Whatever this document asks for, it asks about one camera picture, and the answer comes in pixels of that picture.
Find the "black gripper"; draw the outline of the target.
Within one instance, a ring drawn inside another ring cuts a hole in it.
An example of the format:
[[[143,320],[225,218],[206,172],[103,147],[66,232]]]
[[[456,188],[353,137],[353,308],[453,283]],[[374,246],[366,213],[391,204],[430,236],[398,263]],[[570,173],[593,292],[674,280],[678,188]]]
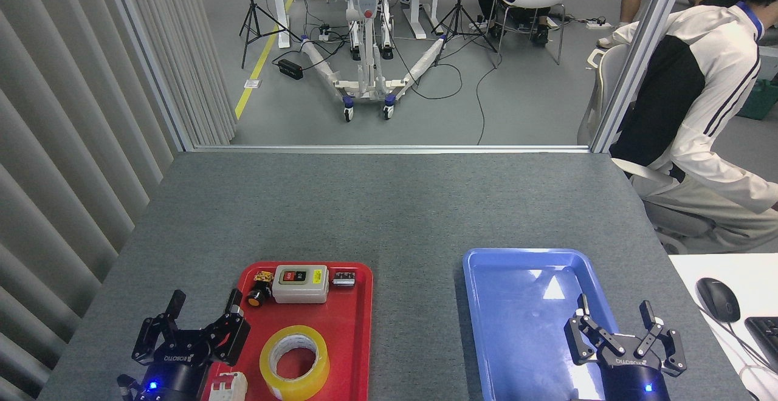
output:
[[[241,291],[231,290],[222,315],[206,327],[206,343],[177,343],[176,321],[185,299],[183,290],[173,291],[167,309],[142,322],[133,360],[148,367],[135,400],[198,400],[211,362],[239,362],[250,332]]]
[[[615,334],[594,320],[585,293],[578,296],[576,303],[573,317],[564,326],[571,359],[578,366],[599,365],[605,399],[667,400],[662,372],[678,378],[688,364],[679,333],[667,328],[664,321],[654,315],[650,302],[643,301],[639,305],[647,333],[631,358],[623,358],[625,346],[617,341]],[[664,360],[649,354],[657,340],[664,348]]]

